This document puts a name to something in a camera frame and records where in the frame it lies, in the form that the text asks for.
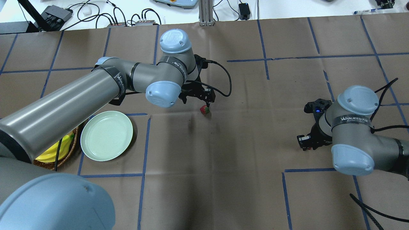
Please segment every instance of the light blue end cap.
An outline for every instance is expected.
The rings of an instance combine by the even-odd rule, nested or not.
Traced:
[[[343,174],[364,176],[373,171],[375,163],[370,155],[347,144],[335,144],[331,148],[334,168]]]
[[[351,86],[337,98],[338,103],[351,113],[368,116],[378,107],[379,99],[372,89]]]
[[[98,59],[97,63],[95,63],[96,65],[101,65],[102,63],[104,63],[106,60],[111,59],[111,58],[117,58],[117,57],[101,57]]]
[[[77,175],[37,177],[0,205],[0,229],[112,229],[114,224],[109,194]]]
[[[168,54],[180,54],[192,48],[192,43],[185,31],[171,29],[160,37],[160,48]]]
[[[145,97],[154,105],[169,108],[175,104],[180,91],[180,85],[173,81],[157,81],[146,88]]]

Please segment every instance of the blue tape line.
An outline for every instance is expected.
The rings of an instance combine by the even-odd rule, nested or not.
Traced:
[[[159,39],[159,25],[156,26],[155,52],[153,53],[153,64],[154,65],[156,65],[157,40],[158,39]]]
[[[360,18],[361,18],[362,26],[364,27],[364,31],[365,31],[366,37],[368,38],[368,41],[369,41],[369,43],[371,44],[372,50],[373,50],[374,54],[377,54],[377,53],[376,53],[376,50],[375,50],[375,46],[373,45],[373,42],[372,42],[372,40],[371,40],[371,37],[369,36],[368,30],[366,29],[366,26],[365,26],[365,23],[364,23],[364,19],[362,18],[362,15],[360,16]]]
[[[42,98],[42,97],[44,96],[45,88],[47,87],[48,79],[50,78],[51,70],[52,70],[52,67],[53,67],[53,65],[54,65],[55,58],[57,57],[58,49],[60,48],[61,41],[62,41],[62,39],[63,39],[63,35],[64,35],[64,31],[61,32],[60,40],[58,41],[58,45],[57,45],[57,48],[56,48],[56,50],[55,50],[54,57],[53,57],[53,59],[52,59],[50,69],[49,69],[49,71],[48,71],[47,78],[45,79],[43,91],[41,92],[40,98]]]
[[[103,57],[106,56],[106,49],[108,48],[108,42],[109,42],[109,35],[110,34],[111,34],[111,28],[108,29],[108,35],[106,37],[105,49],[103,50]]]
[[[127,116],[145,116],[147,113],[125,113]]]
[[[373,56],[393,56],[409,55],[409,53],[390,53],[390,54],[351,54],[351,55],[326,55],[326,56],[303,56],[303,57],[283,57],[283,58],[263,58],[263,59],[237,59],[227,62],[247,62],[247,61],[277,61],[284,59],[325,59],[325,58],[344,58],[344,57],[373,57]]]
[[[315,48],[317,48],[317,52],[318,52],[318,54],[319,54],[318,42],[317,42],[317,39],[315,38],[315,33],[314,33],[314,29],[312,28],[312,24],[311,24],[310,17],[308,17],[307,19],[308,19],[308,24],[310,25],[310,29],[311,29],[311,33],[312,33],[312,38],[314,39]]]
[[[327,56],[304,56],[304,57],[285,57],[285,58],[272,58],[275,60],[284,59],[321,59],[321,58],[344,58],[344,57],[371,57],[375,54],[351,54],[351,55],[327,55]]]
[[[333,102],[335,102],[334,94],[332,93],[331,84],[329,83],[329,78],[328,78],[327,72],[325,72],[325,70],[323,70],[323,71],[324,71],[325,80],[327,80],[327,87],[328,87],[328,90],[330,91],[331,99],[332,99]]]
[[[84,152],[81,152],[81,159],[79,161],[79,166],[78,166],[78,172],[77,175],[81,175],[81,168],[82,168],[82,162],[84,161]]]
[[[7,60],[10,57],[11,51],[12,51],[12,49],[14,47],[14,44],[16,43],[17,37],[18,37],[18,34],[16,34],[16,36],[14,37],[14,40],[13,40],[11,46],[10,46],[9,52],[7,53],[6,59],[4,60],[3,66],[0,69],[0,74],[3,73],[3,70],[4,70],[4,67],[6,66]]]
[[[377,54],[378,56],[393,56],[393,55],[409,55],[409,53],[387,53],[387,54]]]
[[[267,76],[267,80],[270,80],[270,75],[269,75],[269,72],[268,72],[267,60],[266,60],[266,55],[265,55],[263,33],[261,32],[260,20],[258,20],[258,19],[257,19],[257,26],[258,26],[258,32],[260,34],[261,48],[263,49],[265,75]]]
[[[325,72],[325,70],[324,70],[324,76],[325,76],[325,80],[329,81],[327,72]]]
[[[227,62],[247,62],[247,61],[272,61],[273,59],[271,58],[261,58],[261,59],[239,59],[239,60],[227,60]]]
[[[397,106],[398,104],[392,103],[392,104],[387,104],[387,105],[381,105],[381,106]],[[401,106],[409,106],[409,103],[399,103]]]
[[[130,173],[130,174],[100,174],[100,175],[81,175],[84,178],[107,178],[107,177],[135,177],[142,176],[142,173]]]
[[[30,73],[30,72],[47,72],[50,70],[15,70],[15,71],[4,71],[4,74],[12,74],[12,73]]]
[[[284,175],[284,173],[281,173],[281,175],[283,177],[283,190],[284,190],[285,209],[287,210],[288,228],[289,228],[289,230],[292,230],[290,205],[288,204],[287,185],[285,184],[285,175]]]
[[[142,203],[143,203],[143,200],[144,200],[146,161],[148,159],[148,146],[149,146],[149,131],[150,131],[150,129],[151,129],[151,119],[149,118],[148,119],[148,126],[146,128],[144,167],[143,167],[143,170],[142,170],[141,194],[140,194],[140,197],[139,197],[138,230],[141,230]]]
[[[382,67],[382,63],[381,63],[381,61],[380,61],[380,59],[379,59],[379,56],[378,56],[378,54],[377,54],[377,52],[376,52],[375,46],[374,46],[374,44],[373,44],[373,42],[372,42],[372,40],[371,40],[371,37],[369,36],[368,30],[366,29],[365,22],[364,22],[364,19],[362,18],[362,15],[361,15],[360,18],[361,18],[361,23],[362,23],[362,26],[363,26],[363,28],[364,28],[365,34],[366,34],[366,36],[367,36],[367,38],[368,38],[369,43],[371,44],[371,47],[372,47],[372,49],[373,49],[373,52],[375,53],[376,61],[378,61],[378,65],[379,65],[379,67],[380,67],[381,70],[382,70],[382,74],[384,75],[384,78],[385,78],[386,83],[389,83],[388,77],[387,77],[387,75],[386,75],[386,72],[385,72],[384,68]],[[404,123],[405,125],[408,125],[408,123],[407,123],[407,121],[406,121],[406,118],[405,118],[405,115],[403,114],[402,108],[401,108],[400,105],[399,105],[398,99],[396,98],[396,95],[395,95],[395,93],[393,92],[392,86],[389,88],[389,90],[390,90],[390,92],[391,92],[391,94],[392,94],[392,97],[393,97],[393,99],[394,99],[394,101],[395,101],[395,103],[396,103],[396,106],[397,106],[397,108],[398,108],[398,110],[399,110],[400,116],[402,117],[403,123]]]
[[[322,168],[322,169],[286,169],[284,172],[328,172],[336,171],[334,168]]]
[[[332,93],[331,85],[329,82],[327,82],[328,90],[330,91],[331,94],[331,99],[333,102],[335,102],[334,94]]]
[[[79,68],[66,68],[66,69],[53,69],[51,71],[65,71],[65,70],[92,70],[94,67],[79,67]]]
[[[357,195],[358,195],[358,199],[359,201],[362,202],[362,196],[361,196],[361,191],[359,190],[359,185],[358,185],[358,181],[357,181],[357,177],[356,176],[352,176],[354,179],[354,184],[355,184],[355,188],[357,190]],[[362,214],[364,216],[364,220],[365,220],[365,225],[366,225],[366,229],[367,230],[371,230],[370,226],[369,226],[369,222],[368,222],[368,217],[366,216],[365,211],[362,209]]]

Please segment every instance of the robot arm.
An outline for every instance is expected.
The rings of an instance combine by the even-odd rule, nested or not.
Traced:
[[[187,34],[171,29],[160,45],[157,65],[100,58],[91,73],[0,120],[0,229],[112,229],[114,205],[102,187],[30,163],[107,103],[120,105],[126,90],[164,108],[187,96],[214,102],[199,76],[211,61],[193,55]],[[47,199],[33,204],[38,197]]]
[[[318,99],[304,111],[313,113],[316,124],[307,137],[297,137],[303,150],[333,144],[334,168],[344,174],[363,176],[374,169],[408,178],[409,142],[375,135],[369,119],[378,107],[378,97],[369,88],[351,86],[331,104]]]
[[[212,89],[186,82],[200,81],[203,67],[196,65],[203,58],[193,55],[187,34],[169,30],[160,45],[164,54],[157,65],[102,57],[91,73],[0,120],[0,156],[33,162],[108,102],[120,105],[126,90],[144,92],[148,101],[165,108],[178,97],[185,103],[186,96],[214,102]]]

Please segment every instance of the blue joint cap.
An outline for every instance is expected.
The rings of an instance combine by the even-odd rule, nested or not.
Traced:
[[[95,65],[101,65],[102,63],[104,63],[106,60],[111,59],[111,58],[117,58],[117,57],[101,57],[97,60],[97,63],[95,63]]]
[[[173,81],[157,81],[146,88],[146,99],[159,107],[172,107],[181,92],[180,85]]]
[[[347,144],[331,148],[334,168],[346,175],[364,176],[372,173],[375,163],[365,151]]]
[[[378,107],[379,99],[366,86],[351,86],[337,98],[338,103],[351,113],[368,116]]]
[[[160,48],[168,54],[180,54],[192,48],[187,33],[181,29],[171,29],[160,37]]]

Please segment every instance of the blue pen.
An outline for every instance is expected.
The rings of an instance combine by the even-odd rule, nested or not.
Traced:
[[[354,14],[368,14],[368,13],[373,13],[373,12],[379,10],[379,9],[358,10],[358,11],[355,11]]]

